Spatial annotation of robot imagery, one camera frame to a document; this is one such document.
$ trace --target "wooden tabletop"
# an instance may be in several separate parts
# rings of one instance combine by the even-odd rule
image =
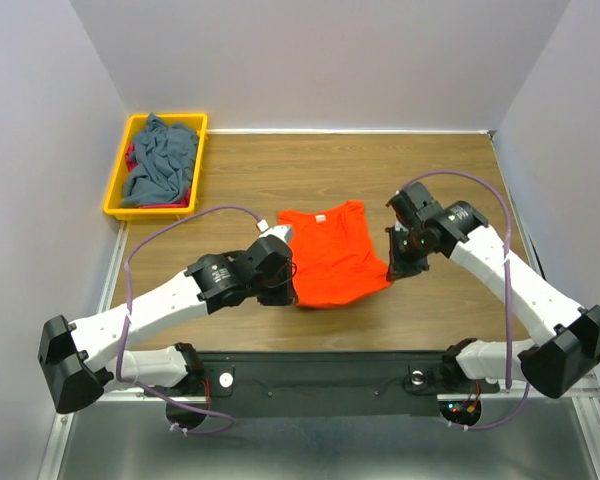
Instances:
[[[505,193],[486,135],[211,135],[203,157],[198,209],[234,203],[275,223],[276,213],[322,211],[346,200],[365,203],[377,255],[388,261],[393,211],[387,200],[407,180],[434,169],[473,173]],[[427,179],[447,206],[466,200],[504,234],[504,217],[492,194],[458,177]],[[169,221],[133,223],[126,252]],[[514,227],[513,249],[524,256]],[[157,287],[206,253],[248,247],[256,238],[252,219],[222,211],[193,220],[146,245],[132,262],[136,295]],[[167,330],[142,349],[189,342],[203,350],[438,349],[467,337],[504,339],[502,304],[469,273],[442,255],[431,270],[400,280],[346,307],[301,310],[261,307],[248,299]],[[119,276],[114,305],[124,302]],[[516,322],[517,339],[526,338]]]

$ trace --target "clothes in bin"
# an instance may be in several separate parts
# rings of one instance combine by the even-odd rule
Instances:
[[[151,114],[133,137],[121,207],[182,206],[190,195],[199,138],[182,124],[168,126]]]

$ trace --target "red cloth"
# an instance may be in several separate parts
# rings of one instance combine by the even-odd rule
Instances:
[[[131,158],[131,154],[133,153],[135,147],[133,146],[133,143],[131,143],[131,145],[129,145],[129,148],[127,148],[127,151],[124,154],[124,163],[127,164],[127,170],[129,170],[130,172],[136,168],[136,166],[138,166],[138,164],[136,162],[133,161],[133,159]],[[139,208],[182,208],[182,207],[188,207],[189,206],[189,201],[191,200],[191,189],[187,190],[187,193],[184,197],[182,197],[182,200],[180,200],[179,202],[176,203],[156,203],[154,205],[142,205]]]
[[[293,226],[297,306],[346,305],[391,285],[387,264],[373,251],[362,202],[349,200],[317,213],[287,210],[278,214],[278,223]]]

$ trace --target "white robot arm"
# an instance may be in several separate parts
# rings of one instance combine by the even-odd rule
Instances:
[[[415,183],[389,201],[398,221],[390,237],[388,278],[397,280],[428,270],[427,256],[443,253],[475,275],[504,301],[503,242],[487,220],[466,202],[443,209],[426,188]],[[126,346],[148,340],[185,321],[237,306],[247,297],[263,305],[290,305],[292,231],[266,230],[246,251],[205,255],[174,278],[133,302]],[[584,309],[510,253],[513,313],[530,334],[512,345],[512,377],[526,380],[551,398],[560,397],[600,362],[600,307]],[[121,305],[68,322],[58,316],[43,328],[38,361],[58,413],[75,412],[103,393],[132,384],[175,388],[203,372],[189,344],[158,351],[120,351],[127,315]],[[123,355],[121,377],[115,375]],[[470,338],[450,347],[441,364],[458,384],[504,379],[507,345]]]
[[[246,251],[204,255],[163,285],[133,301],[126,347],[183,322],[237,306],[248,297],[262,305],[291,305],[290,226],[268,228]],[[70,413],[95,402],[103,393],[130,388],[115,376],[120,334],[127,315],[120,305],[68,322],[48,320],[42,332],[38,362],[58,413]],[[122,378],[145,385],[175,387],[195,374],[199,359],[189,344],[157,351],[124,351]]]
[[[398,221],[390,237],[392,280],[428,270],[427,256],[443,253],[505,301],[505,262],[512,279],[513,313],[530,339],[513,342],[512,377],[560,397],[600,363],[600,307],[585,309],[549,285],[515,253],[504,259],[498,233],[476,209],[460,201],[443,209],[421,183],[389,201]],[[446,359],[469,379],[505,378],[506,343],[467,339]]]

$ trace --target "gray wall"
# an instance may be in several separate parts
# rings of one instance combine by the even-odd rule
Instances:
[[[0,479],[35,479],[53,407],[42,323],[93,312],[126,111],[68,2],[0,1]]]
[[[131,111],[492,129],[568,0],[71,0]]]
[[[600,0],[571,2],[495,146],[548,279],[600,304]]]

